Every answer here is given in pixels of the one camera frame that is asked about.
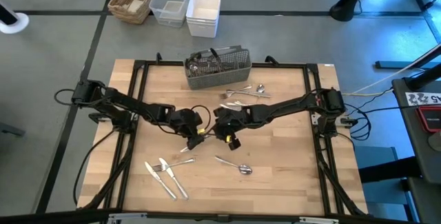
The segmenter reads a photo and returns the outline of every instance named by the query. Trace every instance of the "wooden table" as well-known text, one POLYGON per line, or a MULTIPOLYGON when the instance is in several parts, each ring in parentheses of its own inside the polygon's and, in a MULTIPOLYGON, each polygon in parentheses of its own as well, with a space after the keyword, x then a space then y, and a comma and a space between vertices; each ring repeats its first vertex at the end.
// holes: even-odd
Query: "wooden table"
MULTIPOLYGON (((133 63, 134 60, 116 60, 109 86, 127 93, 133 63)), ((318 67, 322 87, 338 89, 334 66, 320 64, 318 67)), ((258 100, 254 96, 237 95, 229 101, 272 104, 305 93, 303 73, 297 69, 252 68, 248 82, 191 91, 181 66, 153 65, 148 70, 143 100, 146 103, 172 104, 177 110, 201 104, 212 111, 223 102, 218 94, 226 88, 241 88, 247 84, 256 87, 259 83, 265 85, 266 92, 272 98, 258 100)), ((206 111, 202 108, 195 110, 204 120, 201 128, 205 127, 208 120, 206 111)), ((157 126, 140 119, 123 209, 211 214, 324 215, 308 115, 308 112, 300 112, 275 119, 257 130, 242 130, 237 133, 242 147, 233 152, 223 141, 210 137, 194 150, 180 153, 185 147, 185 139, 165 134, 157 126), (239 174, 235 168, 216 161, 214 155, 235 163, 246 163, 254 172, 251 175, 239 174), (145 169, 144 161, 156 165, 159 164, 158 157, 168 163, 196 158, 195 163, 173 167, 190 200, 184 201, 167 173, 160 172, 160 177, 178 197, 173 202, 145 169)), ((111 123, 100 123, 94 142, 111 129, 111 123)), ((349 135, 344 128, 338 128, 338 131, 349 135)), ((91 201, 107 180, 117 136, 113 134, 91 154, 79 206, 91 201)), ((332 138, 332 143, 340 184, 356 205, 367 212, 352 144, 341 136, 332 138)), ((336 212, 334 192, 329 182, 327 185, 331 209, 336 212)), ((118 189, 117 182, 112 206, 116 204, 118 189)))

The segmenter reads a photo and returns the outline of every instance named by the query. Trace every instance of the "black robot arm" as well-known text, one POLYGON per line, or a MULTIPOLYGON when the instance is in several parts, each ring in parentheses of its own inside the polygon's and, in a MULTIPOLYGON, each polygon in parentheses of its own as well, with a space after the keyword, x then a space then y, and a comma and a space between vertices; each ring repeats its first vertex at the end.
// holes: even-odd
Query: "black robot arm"
POLYGON ((169 127, 175 134, 187 138, 189 150, 204 140, 203 134, 197 130, 202 123, 197 112, 190 109, 176 111, 173 105, 168 104, 147 104, 114 88, 107 88, 100 81, 79 81, 72 95, 72 103, 80 108, 94 108, 99 113, 89 115, 93 121, 98 123, 103 118, 109 118, 119 132, 130 133, 134 130, 132 113, 135 113, 152 125, 169 127))
POLYGON ((218 117, 213 127, 217 139, 228 143, 231 150, 240 147, 236 132, 244 128, 256 129, 271 123, 275 118, 312 110, 320 114, 318 119, 319 134, 337 135, 335 120, 345 112, 342 95, 335 89, 314 90, 302 97, 283 101, 273 105, 249 105, 242 107, 241 111, 218 108, 214 115, 218 117))

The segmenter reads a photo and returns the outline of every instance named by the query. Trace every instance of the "wicker basket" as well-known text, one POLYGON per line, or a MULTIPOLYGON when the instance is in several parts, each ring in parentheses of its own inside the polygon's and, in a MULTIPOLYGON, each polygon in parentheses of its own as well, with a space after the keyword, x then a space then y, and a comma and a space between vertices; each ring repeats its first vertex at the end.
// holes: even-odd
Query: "wicker basket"
POLYGON ((110 0, 107 5, 109 11, 118 19, 131 24, 142 24, 147 15, 150 13, 149 2, 150 0, 139 0, 142 1, 141 6, 136 10, 136 12, 130 12, 124 5, 130 5, 133 0, 110 0))

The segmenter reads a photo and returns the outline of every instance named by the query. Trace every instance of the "white object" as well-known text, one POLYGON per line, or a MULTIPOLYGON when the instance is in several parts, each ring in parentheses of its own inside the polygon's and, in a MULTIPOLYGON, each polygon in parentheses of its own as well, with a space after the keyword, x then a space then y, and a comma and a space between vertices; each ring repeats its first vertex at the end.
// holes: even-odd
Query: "white object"
POLYGON ((409 106, 440 104, 441 94, 428 92, 406 92, 406 99, 409 106))
POLYGON ((187 22, 194 37, 216 37, 221 0, 189 0, 187 22))
POLYGON ((3 24, 0 21, 0 32, 5 34, 16 34, 24 30, 29 24, 29 17, 23 13, 16 13, 18 21, 12 25, 3 24))
POLYGON ((133 0, 130 3, 130 6, 129 6, 129 8, 127 10, 129 12, 135 13, 139 9, 139 7, 141 7, 142 4, 143 4, 143 2, 141 0, 133 0))
POLYGON ((189 0, 151 0, 149 7, 159 24, 180 28, 189 0))
POLYGON ((438 47, 439 47, 440 45, 441 45, 441 44, 438 44, 436 47, 430 49, 430 51, 428 51, 428 52, 426 52, 425 54, 423 54, 420 58, 418 58, 418 59, 415 60, 414 62, 410 63, 410 64, 409 64, 408 66, 406 66, 405 68, 403 68, 403 69, 401 69, 401 70, 395 72, 394 74, 389 75, 389 76, 387 76, 387 77, 385 77, 385 78, 383 78, 383 79, 381 79, 381 80, 379 80, 379 81, 376 81, 375 83, 372 83, 372 84, 370 84, 370 85, 368 85, 368 86, 365 86, 365 87, 363 87, 363 88, 361 88, 361 89, 359 89, 359 90, 356 90, 356 91, 352 92, 352 94, 358 93, 358 92, 360 92, 360 91, 362 91, 362 90, 366 90, 367 88, 370 88, 370 87, 376 85, 377 83, 383 82, 384 80, 389 79, 389 78, 391 78, 391 77, 397 75, 398 73, 404 72, 405 70, 407 70, 407 69, 411 68, 413 65, 415 65, 417 62, 420 62, 421 60, 423 60, 425 57, 427 57, 428 54, 431 54, 435 49, 438 49, 438 47))

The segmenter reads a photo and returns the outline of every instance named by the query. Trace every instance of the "white box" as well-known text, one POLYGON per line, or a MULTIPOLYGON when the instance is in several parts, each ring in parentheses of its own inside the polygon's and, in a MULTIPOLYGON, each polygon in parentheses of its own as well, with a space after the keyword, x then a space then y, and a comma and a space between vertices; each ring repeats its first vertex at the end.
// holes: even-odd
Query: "white box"
POLYGON ((189 0, 151 0, 149 7, 160 24, 180 28, 189 0))
POLYGON ((196 21, 187 20, 188 28, 190 29, 190 34, 193 37, 205 37, 214 38, 216 37, 218 29, 218 21, 216 23, 206 24, 196 21))
POLYGON ((189 0, 188 28, 192 36, 214 38, 216 36, 221 0, 189 0))

